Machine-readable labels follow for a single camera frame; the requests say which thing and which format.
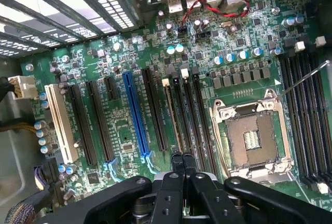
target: white pci slot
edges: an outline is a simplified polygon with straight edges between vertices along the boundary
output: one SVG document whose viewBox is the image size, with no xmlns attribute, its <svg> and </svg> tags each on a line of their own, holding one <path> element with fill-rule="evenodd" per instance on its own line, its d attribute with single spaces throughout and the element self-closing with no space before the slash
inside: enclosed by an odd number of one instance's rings
<svg viewBox="0 0 332 224">
<path fill-rule="evenodd" d="M 78 159 L 78 153 L 74 148 L 74 137 L 64 98 L 60 94 L 57 84 L 46 85 L 45 92 L 50 106 L 63 161 L 64 163 L 73 163 Z"/>
</svg>

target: motherboard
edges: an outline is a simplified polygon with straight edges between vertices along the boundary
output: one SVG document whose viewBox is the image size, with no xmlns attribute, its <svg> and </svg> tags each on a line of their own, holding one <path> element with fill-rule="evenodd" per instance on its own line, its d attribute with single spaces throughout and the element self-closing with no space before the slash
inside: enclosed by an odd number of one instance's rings
<svg viewBox="0 0 332 224">
<path fill-rule="evenodd" d="M 243 18 L 197 9 L 185 30 L 164 5 L 143 29 L 21 59 L 65 204 L 153 180 L 180 151 L 221 181 L 249 178 L 332 210 L 328 180 L 312 177 L 332 165 L 327 71 L 278 98 L 323 62 L 311 0 L 248 1 Z"/>
</svg>

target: green circuit board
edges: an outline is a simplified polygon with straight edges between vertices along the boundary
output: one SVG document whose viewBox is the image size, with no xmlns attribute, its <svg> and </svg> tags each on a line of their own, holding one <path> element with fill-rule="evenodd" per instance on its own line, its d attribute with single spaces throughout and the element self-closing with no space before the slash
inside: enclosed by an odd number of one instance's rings
<svg viewBox="0 0 332 224">
<path fill-rule="evenodd" d="M 56 63 L 63 74 L 68 77 L 70 85 L 79 85 L 82 100 L 85 106 L 89 128 L 91 131 L 93 144 L 96 150 L 97 165 L 88 165 L 85 154 L 81 148 L 78 148 L 79 159 L 75 162 L 78 166 L 78 181 L 72 182 L 68 179 L 65 182 L 66 189 L 74 189 L 76 192 L 75 199 L 80 200 L 95 192 L 98 192 L 115 183 L 110 176 L 109 171 L 105 169 L 105 159 L 102 153 L 102 147 L 99 140 L 98 124 L 96 123 L 93 108 L 91 106 L 88 92 L 85 87 L 86 81 L 96 81 L 99 88 L 100 98 L 103 111 L 107 120 L 110 142 L 112 144 L 116 162 L 116 178 L 124 180 L 131 176 L 142 175 L 150 179 L 160 172 L 170 171 L 170 157 L 174 150 L 177 149 L 177 142 L 173 130 L 170 111 L 168 108 L 167 98 L 162 86 L 162 79 L 170 78 L 172 72 L 178 72 L 187 68 L 189 71 L 194 67 L 199 70 L 200 90 L 204 103 L 204 111 L 207 124 L 209 126 L 209 135 L 212 139 L 212 152 L 216 161 L 217 177 L 223 180 L 220 167 L 220 160 L 215 147 L 215 138 L 213 135 L 212 123 L 209 114 L 209 108 L 213 107 L 216 99 L 222 99 L 226 106 L 244 104 L 247 102 L 263 99 L 266 90 L 272 89 L 277 94 L 283 91 L 282 76 L 280 63 L 276 56 L 270 55 L 269 45 L 284 50 L 284 42 L 287 39 L 305 36 L 310 43 L 314 43 L 315 38 L 319 35 L 315 17 L 305 18 L 304 25 L 298 28 L 286 29 L 282 27 L 281 22 L 287 17 L 293 17 L 298 13 L 306 16 L 303 5 L 310 0 L 250 0 L 251 9 L 249 14 L 241 19 L 231 19 L 232 24 L 236 25 L 238 30 L 229 34 L 226 28 L 220 25 L 230 19 L 220 18 L 209 12 L 193 12 L 186 21 L 188 26 L 188 34 L 177 35 L 177 28 L 181 24 L 182 16 L 166 16 L 165 19 L 159 20 L 154 18 L 145 29 L 133 31 L 131 33 L 110 36 L 100 40 L 94 40 L 83 44 L 70 46 L 32 57 L 23 58 L 21 67 L 23 75 L 33 75 L 36 80 L 39 93 L 44 92 L 44 86 L 56 83 L 54 74 L 50 73 L 50 67 Z M 279 7 L 281 12 L 275 16 L 271 9 Z M 210 22 L 211 37 L 194 40 L 195 30 L 193 22 L 196 19 L 208 19 Z M 167 23 L 173 24 L 173 33 L 166 32 Z M 119 43 L 121 48 L 119 51 L 113 49 L 113 45 Z M 184 46 L 182 53 L 169 55 L 167 49 L 176 47 L 178 44 Z M 251 51 L 260 47 L 263 54 L 254 58 Z M 93 55 L 94 51 L 103 50 L 102 57 Z M 240 51 L 248 51 L 249 57 L 241 61 L 237 58 Z M 234 54 L 235 61 L 226 63 L 223 61 L 221 65 L 216 65 L 213 60 L 215 57 L 225 57 L 227 54 Z M 63 62 L 63 57 L 69 56 L 69 62 Z M 25 70 L 27 64 L 33 64 L 34 70 L 28 72 Z M 141 69 L 150 67 L 154 75 L 154 83 L 156 85 L 157 97 L 161 106 L 162 122 L 165 129 L 167 140 L 167 150 L 160 151 L 157 143 L 156 132 L 151 118 L 149 102 L 143 82 Z M 269 76 L 266 78 L 255 79 L 250 82 L 237 83 L 233 77 L 230 85 L 222 82 L 221 78 L 232 76 L 233 74 L 241 74 L 252 70 L 260 70 L 267 68 Z M 137 143 L 137 134 L 135 132 L 130 105 L 126 93 L 126 87 L 123 81 L 122 73 L 131 71 L 133 81 L 139 96 L 139 108 L 142 113 L 143 125 L 146 131 L 147 142 L 151 155 L 150 166 L 147 162 L 142 163 L 139 146 Z M 114 78 L 119 99 L 110 101 L 106 93 L 106 86 L 103 78 L 111 76 Z M 215 85 L 215 78 L 218 78 L 222 86 L 218 88 Z M 322 74 L 324 90 L 328 89 L 328 81 L 326 74 Z M 326 94 L 327 104 L 331 104 L 329 94 Z M 75 140 L 80 139 L 79 129 L 75 121 L 72 105 L 67 95 L 64 96 L 66 101 L 66 110 L 68 112 L 71 127 Z M 32 101 L 34 115 L 36 120 L 47 118 L 45 110 L 41 106 L 41 101 Z M 286 122 L 288 123 L 287 106 L 284 105 L 284 113 Z M 282 143 L 282 134 L 279 125 L 279 117 L 272 115 L 274 126 L 274 135 L 276 146 L 278 148 L 278 156 L 284 156 Z M 293 160 L 295 160 L 295 152 L 293 146 L 293 138 L 291 135 L 291 125 L 288 124 L 288 140 L 290 144 L 290 152 Z M 224 140 L 224 153 L 226 163 L 232 168 L 232 158 L 229 148 L 227 147 L 226 129 L 223 124 L 219 125 L 220 136 Z M 57 142 L 56 133 L 50 130 L 49 136 L 54 143 Z M 130 144 L 132 149 L 125 150 L 124 145 Z M 207 164 L 206 171 L 211 172 L 209 165 L 207 144 L 203 145 L 204 160 Z M 61 157 L 59 151 L 49 156 Z M 296 162 L 291 170 L 292 177 L 289 180 L 269 185 L 276 190 L 282 191 L 304 201 L 309 201 L 314 205 L 330 210 L 332 208 L 332 200 L 330 195 L 321 195 L 306 188 L 300 181 Z"/>
</svg>

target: red and black wire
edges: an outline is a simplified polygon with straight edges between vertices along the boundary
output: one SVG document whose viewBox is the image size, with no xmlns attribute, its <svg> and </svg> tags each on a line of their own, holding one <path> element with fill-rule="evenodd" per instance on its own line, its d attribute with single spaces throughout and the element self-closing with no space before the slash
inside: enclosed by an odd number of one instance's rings
<svg viewBox="0 0 332 224">
<path fill-rule="evenodd" d="M 185 24 L 185 21 L 187 19 L 187 17 L 189 16 L 189 14 L 191 13 L 192 9 L 194 8 L 194 6 L 197 4 L 197 3 L 201 3 L 201 5 L 207 9 L 207 10 L 210 10 L 212 11 L 213 13 L 215 14 L 218 14 L 218 15 L 221 15 L 225 18 L 236 18 L 236 17 L 244 17 L 248 14 L 249 12 L 249 8 L 250 8 L 250 2 L 248 0 L 243 0 L 246 4 L 246 7 L 243 9 L 243 11 L 241 13 L 225 13 L 225 12 L 221 12 L 219 9 L 216 9 L 216 8 L 213 8 L 211 7 L 210 4 L 208 4 L 206 2 L 206 0 L 196 0 L 193 5 L 188 9 L 187 13 L 183 16 L 183 19 L 182 19 L 182 25 Z"/>
</svg>

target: blue pcie slot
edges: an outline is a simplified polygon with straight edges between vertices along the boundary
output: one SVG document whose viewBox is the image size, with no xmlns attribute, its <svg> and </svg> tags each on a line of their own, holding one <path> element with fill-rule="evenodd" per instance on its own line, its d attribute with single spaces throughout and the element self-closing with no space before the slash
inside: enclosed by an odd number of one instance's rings
<svg viewBox="0 0 332 224">
<path fill-rule="evenodd" d="M 137 94 L 136 86 L 133 81 L 133 76 L 131 72 L 124 72 L 122 74 L 124 81 L 124 87 L 126 88 L 126 93 L 128 97 L 129 107 L 131 116 L 133 119 L 137 141 L 139 143 L 139 149 L 141 153 L 141 160 L 150 154 L 149 147 L 147 143 L 145 128 L 143 125 L 142 113 L 140 110 L 139 96 Z"/>
</svg>

